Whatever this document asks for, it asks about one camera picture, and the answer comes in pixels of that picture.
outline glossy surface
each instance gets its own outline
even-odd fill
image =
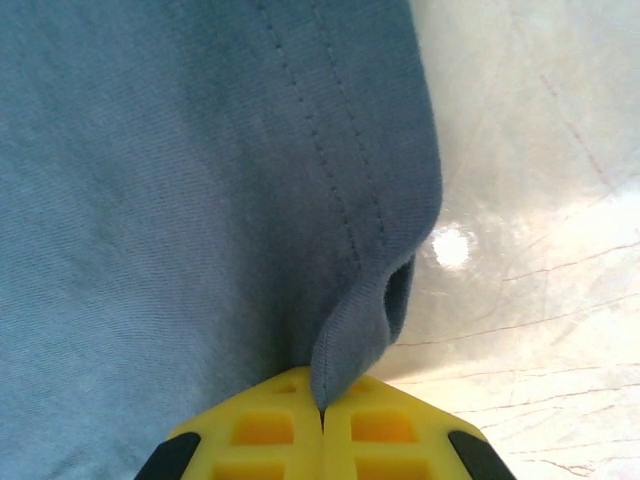
[[[640,478],[640,3],[413,7],[445,202],[372,373],[519,480]]]

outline yellow plastic object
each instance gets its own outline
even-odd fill
[[[323,429],[309,369],[296,368],[169,438],[200,435],[181,480],[473,480],[447,437],[453,430],[486,441],[472,425],[366,376],[326,410]]]

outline white surface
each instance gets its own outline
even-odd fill
[[[640,2],[413,7],[445,203],[372,373],[519,480],[640,479]]]

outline blue fabric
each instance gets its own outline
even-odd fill
[[[402,327],[440,207],[404,1],[0,2],[0,478],[132,478]]]

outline black rubber part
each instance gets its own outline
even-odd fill
[[[134,480],[180,480],[199,443],[200,435],[195,432],[161,443]]]
[[[516,480],[491,445],[467,432],[449,432],[449,441],[473,480]]]

